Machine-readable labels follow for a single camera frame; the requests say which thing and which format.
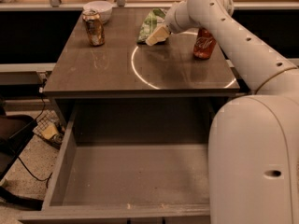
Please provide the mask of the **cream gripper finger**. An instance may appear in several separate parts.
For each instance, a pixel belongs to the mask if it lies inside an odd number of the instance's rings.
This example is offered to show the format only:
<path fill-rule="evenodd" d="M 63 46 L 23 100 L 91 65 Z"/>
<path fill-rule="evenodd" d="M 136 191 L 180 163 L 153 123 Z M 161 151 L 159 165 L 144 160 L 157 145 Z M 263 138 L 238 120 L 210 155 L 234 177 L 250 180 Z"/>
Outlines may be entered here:
<path fill-rule="evenodd" d="M 170 32 L 166 25 L 159 25 L 155 28 L 150 27 L 146 30 L 146 33 L 148 36 L 145 42 L 148 46 L 164 42 L 170 36 Z"/>

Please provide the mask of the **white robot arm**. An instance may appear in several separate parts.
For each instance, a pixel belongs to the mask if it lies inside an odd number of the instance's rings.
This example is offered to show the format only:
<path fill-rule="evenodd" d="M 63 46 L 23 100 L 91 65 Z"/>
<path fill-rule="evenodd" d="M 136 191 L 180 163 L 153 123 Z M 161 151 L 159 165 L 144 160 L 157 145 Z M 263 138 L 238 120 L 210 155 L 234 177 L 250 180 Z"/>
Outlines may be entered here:
<path fill-rule="evenodd" d="M 299 224 L 298 67 L 231 14 L 232 0 L 185 0 L 167 31 L 206 28 L 251 93 L 224 105 L 208 138 L 212 224 Z"/>

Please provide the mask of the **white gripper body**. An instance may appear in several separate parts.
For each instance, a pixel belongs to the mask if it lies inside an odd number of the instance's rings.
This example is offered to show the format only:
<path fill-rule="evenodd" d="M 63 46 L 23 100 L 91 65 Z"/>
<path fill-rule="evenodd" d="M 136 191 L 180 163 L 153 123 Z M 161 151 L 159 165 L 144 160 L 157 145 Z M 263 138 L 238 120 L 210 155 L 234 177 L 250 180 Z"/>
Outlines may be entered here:
<path fill-rule="evenodd" d="M 174 34 L 198 27 L 198 23 L 189 15 L 186 2 L 174 3 L 167 11 L 164 21 L 168 30 Z"/>

